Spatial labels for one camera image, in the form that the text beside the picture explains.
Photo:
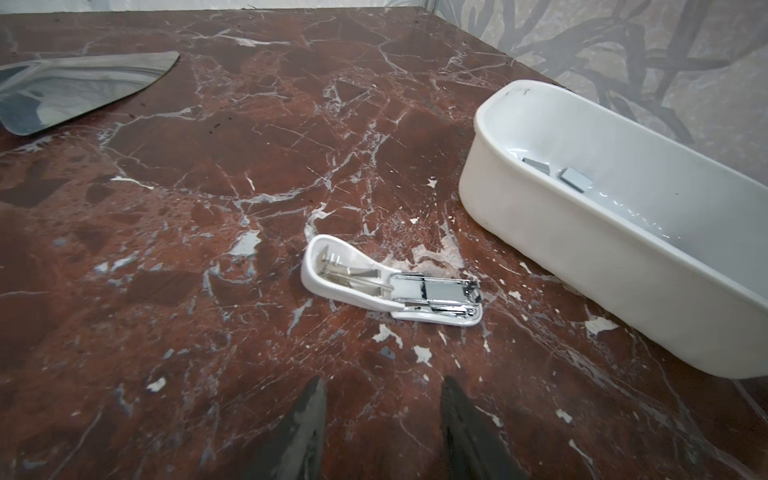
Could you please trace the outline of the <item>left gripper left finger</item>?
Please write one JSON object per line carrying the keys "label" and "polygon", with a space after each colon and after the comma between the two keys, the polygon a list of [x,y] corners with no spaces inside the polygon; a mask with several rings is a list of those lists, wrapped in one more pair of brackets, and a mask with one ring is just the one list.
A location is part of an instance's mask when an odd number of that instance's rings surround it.
{"label": "left gripper left finger", "polygon": [[245,478],[318,479],[324,454],[326,412],[326,383],[316,376],[303,388],[268,441],[254,454]]}

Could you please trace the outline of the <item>white mini stapler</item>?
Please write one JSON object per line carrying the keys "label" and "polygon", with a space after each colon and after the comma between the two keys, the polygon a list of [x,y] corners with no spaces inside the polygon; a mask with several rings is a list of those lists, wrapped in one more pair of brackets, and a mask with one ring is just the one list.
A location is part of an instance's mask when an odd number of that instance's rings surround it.
{"label": "white mini stapler", "polygon": [[477,281],[397,270],[331,235],[309,241],[301,281],[315,295],[396,320],[471,327],[483,316]]}

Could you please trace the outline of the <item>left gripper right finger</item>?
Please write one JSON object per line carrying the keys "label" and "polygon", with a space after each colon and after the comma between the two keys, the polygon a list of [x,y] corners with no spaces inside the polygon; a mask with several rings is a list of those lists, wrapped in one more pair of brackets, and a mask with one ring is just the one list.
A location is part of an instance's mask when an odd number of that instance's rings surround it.
{"label": "left gripper right finger", "polygon": [[441,385],[441,431],[450,479],[527,479],[528,475],[483,423],[458,381]]}

